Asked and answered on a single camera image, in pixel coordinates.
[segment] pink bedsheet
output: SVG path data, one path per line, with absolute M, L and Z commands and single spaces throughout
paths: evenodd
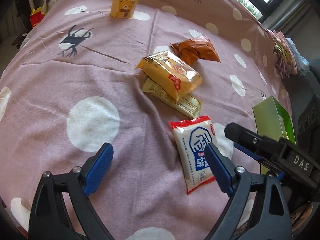
M 220 151 L 258 173 L 223 129 L 237 122 L 256 131 L 252 106 L 263 96 L 291 110 L 272 38 L 236 0 L 140 0 L 132 19 L 110 17 L 111 3 L 59 0 L 5 70 L 0 195 L 28 229 L 41 174 L 69 172 L 110 142 L 114 160 L 90 200 L 115 239 L 204 239 L 228 197 L 216 182 L 186 194 L 168 124 L 186 117 L 144 94 L 134 67 L 170 43 L 206 35 L 221 63 L 195 63 L 203 84 L 192 95 L 211 117 Z

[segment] white snack bag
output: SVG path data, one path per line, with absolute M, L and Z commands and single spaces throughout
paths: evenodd
M 170 122 L 170 125 L 179 150 L 189 194 L 201 184 L 214 181 L 214 176 L 204 158 L 204 147 L 211 142 L 217 147 L 216 135 L 208 116 Z

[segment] red logo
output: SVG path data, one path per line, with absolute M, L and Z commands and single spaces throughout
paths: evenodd
M 174 88 L 179 91 L 180 90 L 180 83 L 181 83 L 181 80 L 179 78 L 177 78 L 176 76 L 174 75 L 170 75 L 169 76 L 169 79 L 171 79 L 173 81 L 173 84 L 174 84 Z
M 213 129 L 213 124 L 210 124 L 210 129 L 211 129 L 211 132 L 214 136 L 216 136 L 216 133 L 214 132 L 214 129 Z

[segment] cookie package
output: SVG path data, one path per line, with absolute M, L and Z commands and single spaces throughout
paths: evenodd
M 164 91 L 149 77 L 146 78 L 145 82 L 143 83 L 142 91 L 154 96 L 190 119 L 197 118 L 200 114 L 202 103 L 199 100 L 188 94 L 181 97 L 178 101 L 174 101 L 166 91 Z
M 217 146 L 216 135 L 208 116 L 170 122 L 170 125 L 180 154 L 187 193 L 190 194 L 201 184 L 214 180 L 204 157 L 204 147 L 208 143 Z
M 171 47 L 173 47 L 175 54 L 190 66 L 199 58 L 221 62 L 211 41 L 203 35 L 171 44 Z
M 170 51 L 144 57 L 136 68 L 141 68 L 175 101 L 202 83 L 199 73 Z

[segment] biscuit package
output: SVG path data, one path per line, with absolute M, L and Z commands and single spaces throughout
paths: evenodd
M 170 125 L 177 143 L 189 194 L 201 184 L 214 180 L 211 169 L 204 158 L 204 147 L 211 142 L 218 146 L 216 135 L 208 116 L 170 122 Z
M 144 57 L 137 68 L 141 68 L 175 101 L 178 101 L 202 83 L 199 73 L 170 51 Z
M 180 113 L 194 119 L 199 116 L 201 109 L 201 102 L 195 99 L 191 95 L 185 95 L 181 97 L 178 101 L 173 100 L 169 94 L 164 91 L 157 83 L 152 81 L 149 77 L 146 78 L 142 86 L 142 91 L 153 95 L 155 98 L 158 98 L 162 102 L 171 106 L 172 108 L 178 110 Z

